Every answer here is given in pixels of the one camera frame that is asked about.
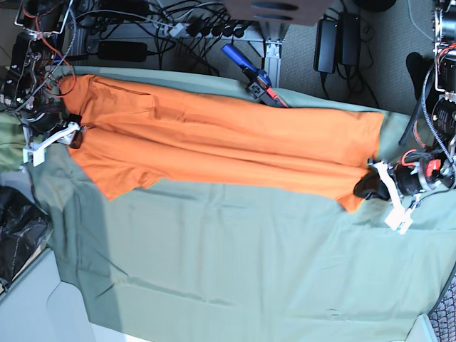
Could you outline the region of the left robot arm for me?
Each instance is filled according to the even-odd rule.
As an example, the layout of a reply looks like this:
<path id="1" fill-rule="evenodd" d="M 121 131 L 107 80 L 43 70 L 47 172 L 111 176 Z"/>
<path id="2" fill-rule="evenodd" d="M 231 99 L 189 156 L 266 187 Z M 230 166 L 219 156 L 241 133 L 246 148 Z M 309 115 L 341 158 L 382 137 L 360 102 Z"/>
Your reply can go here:
<path id="1" fill-rule="evenodd" d="M 420 95 L 399 141 L 409 136 L 419 148 L 396 162 L 368 161 L 370 171 L 354 187 L 355 196 L 369 200 L 414 199 L 417 207 L 438 194 L 437 187 L 455 189 L 455 2 L 435 1 L 434 61 L 420 82 Z"/>

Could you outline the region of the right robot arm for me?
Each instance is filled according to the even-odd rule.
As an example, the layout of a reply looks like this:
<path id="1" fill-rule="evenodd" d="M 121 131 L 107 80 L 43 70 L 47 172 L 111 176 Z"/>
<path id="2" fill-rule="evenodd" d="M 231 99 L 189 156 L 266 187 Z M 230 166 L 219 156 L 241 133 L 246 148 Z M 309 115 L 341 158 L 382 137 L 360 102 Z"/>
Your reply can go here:
<path id="1" fill-rule="evenodd" d="M 23 3 L 3 103 L 28 135 L 24 158 L 39 164 L 47 143 L 69 147 L 75 163 L 108 198 L 159 180 L 275 187 L 327 197 L 349 212 L 388 200 L 394 181 L 376 160 L 383 115 L 291 108 L 191 93 L 100 75 L 58 80 L 53 35 L 73 16 L 69 1 Z"/>

